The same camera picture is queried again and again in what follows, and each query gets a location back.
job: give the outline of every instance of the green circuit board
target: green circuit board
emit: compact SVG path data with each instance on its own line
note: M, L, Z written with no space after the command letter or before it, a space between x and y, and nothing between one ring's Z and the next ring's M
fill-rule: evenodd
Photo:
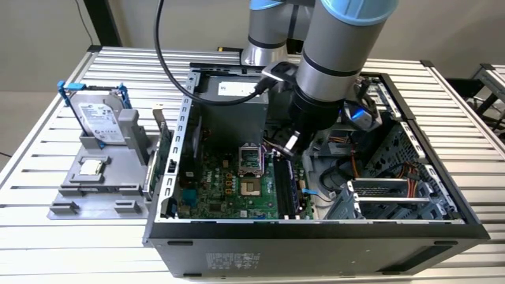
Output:
M203 176L196 188L196 204L188 206L184 200L180 200L179 217L279 219L272 155L266 155L264 175L259 179L238 175L238 155L215 153L204 157ZM299 175L303 174L298 173L298 178L306 180L306 177ZM312 209L303 211L300 217L312 219Z

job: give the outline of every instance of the wire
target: wire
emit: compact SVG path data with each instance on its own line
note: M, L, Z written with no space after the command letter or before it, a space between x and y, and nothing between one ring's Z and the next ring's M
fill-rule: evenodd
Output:
M376 178L383 178L387 175L387 173L391 173L392 170L395 170L398 167L403 166L404 164L406 163L399 163L399 164L391 166L390 168L387 168L384 171L382 171L378 174Z
M278 129L274 131L274 134L272 134L272 136L271 136L271 139L276 138L278 133L279 133L283 129L286 129L286 128L290 126L290 124L291 124L291 123L286 123L286 124L283 124L282 126L278 127Z
M406 174L406 164L404 164L404 166L402 167L402 171L400 171L400 173L398 174L396 178L398 178L398 179L402 178L402 177L404 176L404 174Z
M320 196L319 194L311 194L311 196L318 197L318 198L322 199L324 202L328 202L328 203L332 202L331 200L326 199L326 198L324 198L323 196Z
M412 197L412 180L408 178L408 198Z
M336 192L338 194L340 193L342 189L340 188L331 188L326 183L324 183L324 178L327 175L331 175L334 171L338 172L338 174L343 177L344 180L351 180L354 177L346 173L342 169L340 169L340 166L343 164L338 164L338 161L344 161L343 159L340 160L335 160L335 165L331 166L327 170L323 171L323 173L319 175L319 184L322 185L322 187L330 191L330 192ZM331 175L331 179L332 179L332 182L336 186L340 186L334 178L332 178L332 175Z
M330 139L335 142L339 142L339 143L347 143L348 142L348 138L343 138L343 137L334 137L334 136L330 136Z
M346 140L342 140L342 139L332 139L331 138L331 142L346 144Z
M168 69L168 66L167 66L167 63L166 63L166 59L164 59L164 55L162 53L162 47L160 47L160 20L162 20L162 12L163 12L163 8L164 8L164 3L166 3L166 0L160 0L158 2L158 8L156 8L156 19L155 19L155 28L154 28L154 36L155 36L155 50L156 50L156 55L158 55L158 59L160 61L160 65L162 65L162 68L163 70L166 71L166 74L168 76L168 78L171 79L172 81L172 84L175 85L175 87L182 91L182 93L188 96L195 102L199 102L200 104L206 104L206 105L214 105L214 106L231 106L231 105L239 105L242 104L243 102L247 102L250 99L252 99L254 97L256 97L258 95L260 95L268 88L266 88L263 91L262 91L262 88L263 87L267 87L267 84L268 82L272 83L272 81L270 80L274 80L274 79L266 79L266 80L262 80L258 84L256 84L256 87L255 87L255 92L251 93L251 95L240 98L240 99L236 99L236 100L232 100L232 101L210 101L208 99L203 99L198 96L195 96L183 86L182 84L178 82L176 78L174 77L172 75L172 72L171 70Z
M413 169L412 170L412 173L415 174L415 175L417 175L417 169ZM412 198L415 198L416 197L416 188L417 188L417 183L419 183L419 181L416 181L416 183L412 181L411 182L411 184L412 184Z
M4 152L0 152L0 155L6 156L6 157L8 157L8 158L12 158L12 155L6 154Z
M264 137L263 137L263 141L266 141L271 146L274 146L274 147L276 147L276 148L279 148L279 149L283 149L283 146L280 146L279 144L276 144L276 143L268 141L267 138L264 138Z
M78 11L79 11L80 22L83 23L84 29L87 30L87 34L88 34L88 37L90 37L90 41L91 41L92 45L95 45L92 35L91 35L91 33L90 33L90 30L88 30L87 24L84 23L83 13L80 12L79 1L78 1L78 0L74 0L74 1L76 2L76 5L78 5Z
M352 166L354 166L354 175L355 175L355 178L359 178L360 174L359 174L358 168L356 168L355 145L352 145L352 149L351 149L351 163L352 163Z

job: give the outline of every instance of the blue light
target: blue light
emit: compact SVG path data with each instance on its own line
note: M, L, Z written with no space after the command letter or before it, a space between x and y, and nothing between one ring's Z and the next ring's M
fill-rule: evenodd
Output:
M356 120L363 114L366 113L366 110L362 108L351 117L352 120Z

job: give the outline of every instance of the white wall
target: white wall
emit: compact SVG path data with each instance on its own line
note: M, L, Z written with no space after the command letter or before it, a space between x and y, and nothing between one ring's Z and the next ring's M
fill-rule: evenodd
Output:
M123 44L154 48L158 0L110 0ZM167 0L160 24L163 49L244 47L250 0Z
M84 20L98 43L87 8ZM0 0L0 91L55 91L91 44L74 0Z
M158 0L110 0L124 43L152 48ZM167 0L164 49L244 47L248 0ZM447 76L469 76L484 62L505 64L504 0L400 0L372 57L428 59Z
M371 57L428 59L445 76L505 64L504 0L400 0Z
M83 0L84 20L96 35ZM429 59L448 76L505 64L504 0L400 0L372 56ZM152 48L158 0L110 0L126 46ZM167 0L166 49L244 47L248 0ZM54 91L90 46L72 0L0 0L0 91Z

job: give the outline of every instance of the black cable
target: black cable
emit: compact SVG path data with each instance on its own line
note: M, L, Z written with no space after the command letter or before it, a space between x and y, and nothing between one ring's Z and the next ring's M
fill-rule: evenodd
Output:
M319 194L311 194L311 195L319 197L319 199L322 199L324 202L328 202L328 203L332 202L331 200L324 199L323 196L320 196Z
M90 37L90 41L91 41L92 45L95 45L95 44L94 44L94 38L92 38L92 35L91 35L90 31L88 31L88 27L87 27L87 24L84 23L84 19L83 19L83 13L80 12L80 5L79 5L79 1L78 1L78 0L75 0L75 2L76 2L76 5L78 5L78 11L79 11L79 17L80 17L80 21L83 22L83 26L84 26L84 29L87 30L87 34L88 34L88 37Z
M338 172L338 174L346 179L346 180L351 180L354 179L354 177L351 175L348 175L348 173L346 173L342 169L340 169L340 166L343 164L342 163L338 163L335 164L335 166L331 166L327 170L323 171L323 173L319 175L319 183L322 185L322 187L330 191L330 192L336 192L338 194L340 193L342 189L340 188L331 188L326 183L324 183L324 178L327 175L331 175L334 171Z
M255 86L255 92L251 93L251 95L246 96L244 98L240 98L240 99L236 99L236 100L232 100L232 101L210 101L208 99L203 99L198 96L195 96L183 86L182 84L178 82L176 78L174 77L172 75L172 72L171 70L168 69L168 66L167 66L167 63L166 63L166 59L164 59L164 55L162 53L162 47L160 47L160 20L162 20L162 12L163 12L163 8L164 8L164 3L166 3L166 0L160 0L158 2L158 9L156 9L156 19L155 19L155 29L154 29L154 33L155 33L155 50L156 50L156 55L158 55L158 59L160 61L160 64L162 64L162 68L164 69L166 71L166 74L168 76L168 78L171 79L172 81L172 84L175 85L175 87L182 91L182 93L184 95L187 95L195 102L199 102L202 104L206 104L206 105L214 105L214 106L230 106L230 105L238 105L238 104L242 104L243 102L247 102L250 99L252 99L254 97L256 97L258 95L260 95L268 88L271 88L272 86L271 85L275 85L276 81L274 79L263 79Z
M3 155L3 156L6 156L6 157L10 157L10 158L12 158L12 155L10 155L10 154L6 154L4 152L0 152L0 155Z
M340 186L339 183L335 181L334 179L334 175L331 175L331 180L332 180L332 183L336 185L336 186Z
M278 129L274 131L274 134L272 134L272 136L271 136L271 139L275 139L276 136L278 136L279 131L282 131L283 129L286 129L290 125L291 125L291 123L286 123L286 124L283 124L280 127L278 127Z

